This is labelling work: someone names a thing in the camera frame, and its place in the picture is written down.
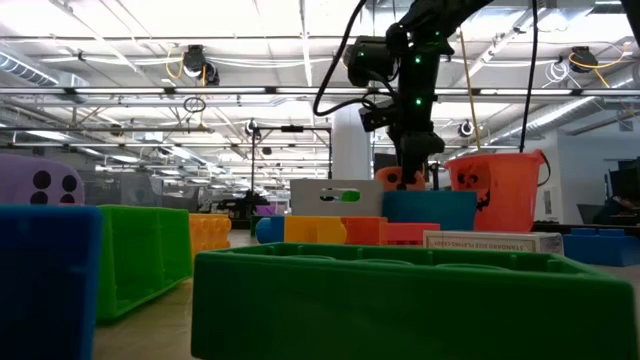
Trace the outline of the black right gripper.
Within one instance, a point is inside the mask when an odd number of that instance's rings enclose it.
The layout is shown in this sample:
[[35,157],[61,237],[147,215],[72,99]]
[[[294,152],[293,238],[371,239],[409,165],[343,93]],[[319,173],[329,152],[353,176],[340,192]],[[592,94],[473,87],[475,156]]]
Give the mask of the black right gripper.
[[435,133],[431,112],[434,97],[410,97],[397,104],[392,125],[396,154],[401,156],[403,189],[425,189],[424,157],[442,153],[444,140]]

